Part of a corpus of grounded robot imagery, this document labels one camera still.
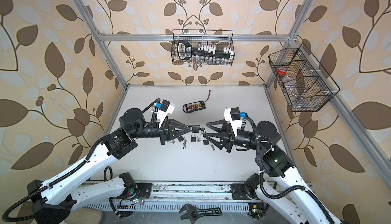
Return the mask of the black padlock with ring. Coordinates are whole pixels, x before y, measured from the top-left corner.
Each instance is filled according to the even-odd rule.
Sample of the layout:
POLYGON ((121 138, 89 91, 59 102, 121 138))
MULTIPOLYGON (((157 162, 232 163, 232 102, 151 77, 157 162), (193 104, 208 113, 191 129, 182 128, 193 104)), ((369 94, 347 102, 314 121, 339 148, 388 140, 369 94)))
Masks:
POLYGON ((176 142, 181 143, 183 146, 183 149, 186 149, 187 140, 184 136, 179 136, 177 139, 169 141, 171 144, 175 144, 176 142))

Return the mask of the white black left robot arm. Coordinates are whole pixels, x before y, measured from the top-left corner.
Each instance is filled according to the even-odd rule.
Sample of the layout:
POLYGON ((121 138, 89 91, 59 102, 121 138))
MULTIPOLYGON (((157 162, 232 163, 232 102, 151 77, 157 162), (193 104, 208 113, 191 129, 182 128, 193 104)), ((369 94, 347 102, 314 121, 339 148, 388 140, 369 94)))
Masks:
POLYGON ((142 110, 127 110, 119 119, 120 127, 98 139, 84 158, 51 179, 31 182, 27 188, 29 194, 9 207, 2 215, 2 221, 17 223, 34 219, 39 224, 59 224, 72 212, 96 199, 124 194, 130 190, 128 174, 102 184, 81 185, 136 148, 138 138, 159 138, 163 145, 189 133, 192 127, 169 119, 171 112, 171 109, 154 105, 151 121, 147 122, 142 110))

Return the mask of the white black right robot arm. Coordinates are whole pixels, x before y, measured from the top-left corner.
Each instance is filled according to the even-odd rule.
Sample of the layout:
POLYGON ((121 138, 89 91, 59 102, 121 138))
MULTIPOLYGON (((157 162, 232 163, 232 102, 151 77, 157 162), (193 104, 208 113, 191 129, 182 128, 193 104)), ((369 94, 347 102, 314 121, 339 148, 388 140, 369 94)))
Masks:
POLYGON ((277 145, 281 139, 275 125, 269 121, 255 124, 249 117, 234 122, 208 122, 213 133, 205 133, 216 148, 227 152, 233 146, 255 150, 256 164, 261 167, 247 180, 247 196, 258 198, 291 224, 341 224, 303 180, 294 162, 277 145))

